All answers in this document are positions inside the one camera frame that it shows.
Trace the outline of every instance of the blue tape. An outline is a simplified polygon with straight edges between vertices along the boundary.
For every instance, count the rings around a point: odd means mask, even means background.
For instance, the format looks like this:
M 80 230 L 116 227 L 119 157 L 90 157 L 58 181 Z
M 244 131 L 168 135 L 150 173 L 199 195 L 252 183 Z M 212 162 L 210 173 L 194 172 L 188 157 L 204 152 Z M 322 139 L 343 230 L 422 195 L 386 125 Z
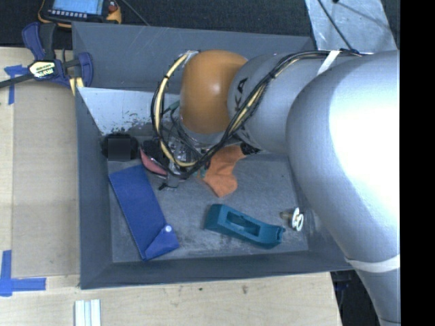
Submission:
M 11 67 L 4 68 L 5 72 L 9 75 L 10 78 L 14 78 L 17 75 L 26 75 L 29 70 L 22 65 L 12 65 Z M 9 99 L 7 101 L 8 105 L 14 104 L 15 102 L 15 87 L 12 84 L 9 86 Z
M 179 247 L 142 165 L 112 173 L 109 180 L 142 260 L 147 261 Z
M 15 291 L 44 291 L 46 278 L 11 278 L 12 251 L 3 252 L 0 273 L 0 296 L 10 297 Z

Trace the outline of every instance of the table surface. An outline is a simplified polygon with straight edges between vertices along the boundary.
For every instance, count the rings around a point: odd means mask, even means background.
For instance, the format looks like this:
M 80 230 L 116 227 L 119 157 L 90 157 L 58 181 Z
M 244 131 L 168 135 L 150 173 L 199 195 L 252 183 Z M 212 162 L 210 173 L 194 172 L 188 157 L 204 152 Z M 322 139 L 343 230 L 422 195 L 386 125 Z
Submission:
M 31 60 L 26 49 L 0 48 L 0 80 L 8 78 L 3 72 L 5 66 L 26 65 Z M 30 86 L 44 84 L 29 82 L 20 91 Z M 19 230 L 12 228 L 14 205 L 19 203 L 12 189 L 14 148 L 19 148 L 17 140 L 14 141 L 14 110 L 19 103 L 8 105 L 8 92 L 7 88 L 0 90 L 0 251 L 13 247 L 12 237 L 29 240 L 13 236 Z M 39 238 L 39 242 L 44 239 L 56 244 L 59 232 L 56 224 L 49 221 L 45 226 L 45 237 Z M 14 252 L 12 257 L 14 264 L 19 257 Z M 46 291 L 0 297 L 0 325 L 72 325 L 74 302 L 92 299 L 101 300 L 103 326 L 342 325 L 327 272 L 86 291 L 78 287 L 79 281 L 78 274 L 66 272 L 47 277 Z

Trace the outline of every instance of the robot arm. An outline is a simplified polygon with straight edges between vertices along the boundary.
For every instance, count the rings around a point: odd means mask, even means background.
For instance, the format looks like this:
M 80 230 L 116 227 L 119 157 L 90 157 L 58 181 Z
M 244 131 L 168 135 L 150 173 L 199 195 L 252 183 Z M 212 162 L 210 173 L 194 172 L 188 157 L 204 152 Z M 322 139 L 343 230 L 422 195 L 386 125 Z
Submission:
M 244 65 L 235 57 L 239 69 L 223 76 L 222 83 L 228 76 L 231 81 L 220 99 L 227 100 L 229 124 L 211 132 L 217 136 L 208 153 L 237 134 L 255 148 L 287 155 L 313 210 L 366 286 L 382 326 L 400 325 L 399 52 L 344 53 L 319 73 L 327 55 L 260 56 Z M 184 103 L 181 98 L 186 123 L 189 95 Z M 196 105 L 202 100 L 194 99 Z M 207 132 L 206 125 L 196 127 L 185 133 L 198 142 Z

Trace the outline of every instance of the screen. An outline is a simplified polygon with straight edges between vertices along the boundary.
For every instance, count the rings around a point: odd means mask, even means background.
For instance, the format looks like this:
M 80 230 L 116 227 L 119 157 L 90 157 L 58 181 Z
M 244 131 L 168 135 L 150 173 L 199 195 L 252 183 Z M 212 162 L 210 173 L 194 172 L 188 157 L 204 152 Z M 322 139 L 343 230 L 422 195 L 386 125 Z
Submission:
M 54 0 L 53 10 L 101 15 L 103 0 Z

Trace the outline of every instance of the gray robot arm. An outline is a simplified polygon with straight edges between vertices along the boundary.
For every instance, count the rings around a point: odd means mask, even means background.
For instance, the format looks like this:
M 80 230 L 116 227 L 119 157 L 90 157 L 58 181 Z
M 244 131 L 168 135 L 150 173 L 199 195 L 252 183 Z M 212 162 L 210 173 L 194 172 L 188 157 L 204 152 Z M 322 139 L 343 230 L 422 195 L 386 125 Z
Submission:
M 272 81 L 239 137 L 288 155 L 381 324 L 399 325 L 399 52 L 342 57 L 318 74 L 322 62 L 301 60 Z M 263 56 L 239 71 L 230 88 L 231 114 L 275 63 Z

